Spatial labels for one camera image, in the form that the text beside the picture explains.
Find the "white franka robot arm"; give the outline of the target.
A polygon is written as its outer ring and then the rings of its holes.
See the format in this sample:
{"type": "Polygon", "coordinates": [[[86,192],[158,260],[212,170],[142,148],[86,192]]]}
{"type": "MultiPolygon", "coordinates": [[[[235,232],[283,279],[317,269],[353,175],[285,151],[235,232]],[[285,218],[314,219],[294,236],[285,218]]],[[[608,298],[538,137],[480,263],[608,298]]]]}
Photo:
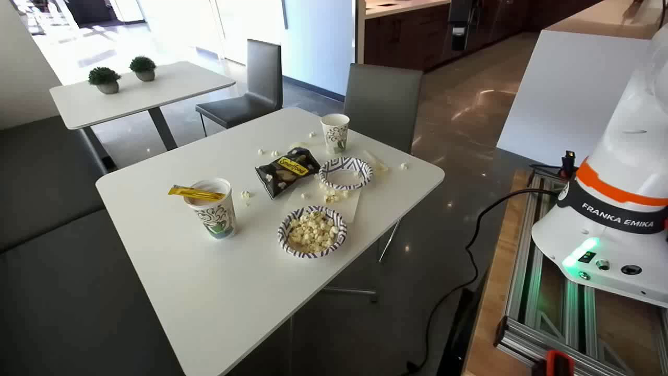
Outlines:
{"type": "Polygon", "coordinates": [[[595,151],[533,226],[578,284],[668,307],[668,27],[632,72],[595,151]]]}

